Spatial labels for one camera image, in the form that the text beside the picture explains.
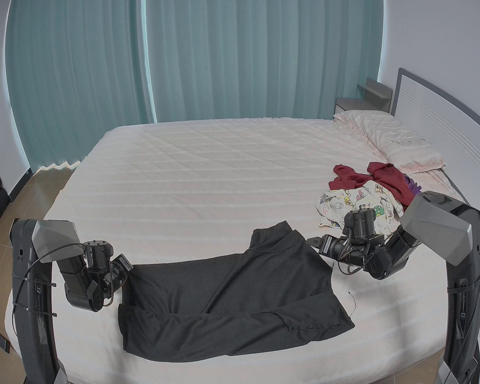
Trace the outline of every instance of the gray headboard frame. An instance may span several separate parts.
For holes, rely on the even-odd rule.
[[[455,107],[457,107],[459,110],[461,110],[463,113],[465,113],[467,116],[469,116],[472,120],[474,120],[477,124],[480,125],[480,115],[476,112],[474,112],[470,107],[462,103],[460,100],[458,100],[456,97],[453,97],[451,94],[448,92],[445,92],[443,89],[437,87],[436,85],[430,83],[429,81],[421,78],[420,76],[417,76],[413,74],[412,72],[407,71],[405,68],[399,68],[398,69],[398,76],[396,78],[396,87],[395,87],[395,95],[393,99],[393,104],[392,104],[392,111],[391,114],[395,116],[395,111],[396,111],[396,106],[398,103],[398,94],[400,93],[400,85],[402,83],[402,76],[406,76],[413,81],[423,85],[425,88],[430,89],[432,92],[436,93],[437,95],[441,96],[445,100],[447,100],[449,103],[453,104]],[[448,178],[452,186],[455,188],[455,190],[462,196],[462,198],[468,203],[467,199],[463,195],[463,193],[458,189],[458,187],[452,182],[452,180],[448,177],[448,175],[444,172],[443,169],[441,171],[445,174],[445,176]]]

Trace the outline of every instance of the pillowcase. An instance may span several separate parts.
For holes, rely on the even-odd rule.
[[[387,112],[350,110],[334,119],[356,130],[388,163],[407,175],[445,166],[441,154]]]

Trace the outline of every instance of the red garment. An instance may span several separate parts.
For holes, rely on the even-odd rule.
[[[367,168],[370,175],[357,173],[351,167],[345,165],[336,165],[333,168],[338,177],[328,183],[331,190],[337,189],[355,189],[361,187],[368,180],[373,180],[387,188],[392,195],[404,206],[409,206],[415,194],[408,187],[403,173],[393,164],[371,162]]]

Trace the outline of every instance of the black garment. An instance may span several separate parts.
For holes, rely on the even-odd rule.
[[[123,348],[154,361],[195,361],[325,340],[354,327],[332,270],[286,221],[250,248],[205,260],[135,265],[123,287]]]

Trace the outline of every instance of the nightstand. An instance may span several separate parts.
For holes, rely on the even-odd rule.
[[[392,102],[392,89],[367,77],[366,84],[358,84],[358,88],[363,91],[362,99],[351,97],[337,97],[335,103],[335,113],[351,109],[378,110],[388,112]]]

